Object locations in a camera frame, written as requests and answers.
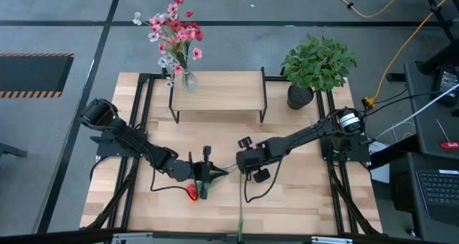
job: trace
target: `glass vase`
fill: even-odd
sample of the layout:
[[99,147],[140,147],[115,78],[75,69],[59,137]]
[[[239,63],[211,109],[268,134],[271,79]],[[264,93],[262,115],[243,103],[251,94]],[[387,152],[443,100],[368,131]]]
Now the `glass vase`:
[[185,69],[184,74],[181,77],[181,87],[189,93],[196,91],[198,88],[198,80],[189,69]]

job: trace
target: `black pot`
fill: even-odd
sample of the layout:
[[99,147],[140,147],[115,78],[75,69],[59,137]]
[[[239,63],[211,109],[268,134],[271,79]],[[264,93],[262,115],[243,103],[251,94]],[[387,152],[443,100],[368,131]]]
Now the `black pot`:
[[308,105],[314,99],[314,92],[311,88],[301,89],[297,86],[290,85],[287,92],[287,104],[294,110]]

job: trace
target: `warning stripe tape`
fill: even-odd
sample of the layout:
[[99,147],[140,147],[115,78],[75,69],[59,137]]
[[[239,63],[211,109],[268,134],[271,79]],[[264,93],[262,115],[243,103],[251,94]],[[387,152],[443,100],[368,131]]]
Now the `warning stripe tape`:
[[62,92],[55,91],[0,91],[0,98],[58,98]]
[[73,53],[0,53],[0,57],[75,57]]

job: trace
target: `green plant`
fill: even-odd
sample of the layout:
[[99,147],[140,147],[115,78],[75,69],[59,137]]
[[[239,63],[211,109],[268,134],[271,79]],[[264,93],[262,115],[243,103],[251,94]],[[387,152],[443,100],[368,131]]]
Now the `green plant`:
[[291,50],[281,66],[284,76],[299,88],[331,90],[343,87],[349,69],[356,67],[354,53],[342,43],[332,39],[317,39],[311,35]]

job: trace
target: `gray floor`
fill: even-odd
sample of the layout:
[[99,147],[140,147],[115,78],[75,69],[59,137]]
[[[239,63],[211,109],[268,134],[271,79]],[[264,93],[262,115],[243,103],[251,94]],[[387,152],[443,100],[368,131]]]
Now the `gray floor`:
[[[130,21],[135,11],[143,18],[163,12],[171,0],[120,0],[116,21]],[[365,14],[382,8],[388,0],[350,0]],[[0,20],[99,20],[107,17],[112,0],[0,0]],[[184,8],[199,21],[334,21],[357,22],[361,17],[337,0],[186,0]],[[457,11],[450,3],[443,9],[452,19]],[[420,21],[428,14],[427,0],[399,0],[376,21]],[[44,193],[65,142],[100,39],[102,27],[0,27],[0,52],[73,52],[75,61],[64,93],[58,99],[0,99],[0,142],[29,152],[27,159],[0,159],[0,235],[33,231]],[[349,77],[354,102],[373,95],[381,74],[414,28],[361,27],[202,27],[206,38],[199,45],[204,58],[193,70],[256,70],[277,75],[285,53],[307,33],[333,38],[355,51],[358,67]],[[146,35],[148,27],[111,27],[90,100],[113,95],[119,72],[159,72],[158,51]],[[423,60],[448,44],[440,29],[423,29],[394,63],[402,72],[404,62]],[[381,99],[403,90],[402,83],[384,83]],[[401,102],[368,120],[367,131],[376,136],[411,114]],[[397,132],[414,132],[402,127]],[[50,225],[50,231],[75,230],[80,223],[89,171],[96,145],[93,131],[81,128]],[[392,143],[390,134],[380,138]],[[407,237],[407,215],[394,211],[384,186],[375,187],[384,232]]]

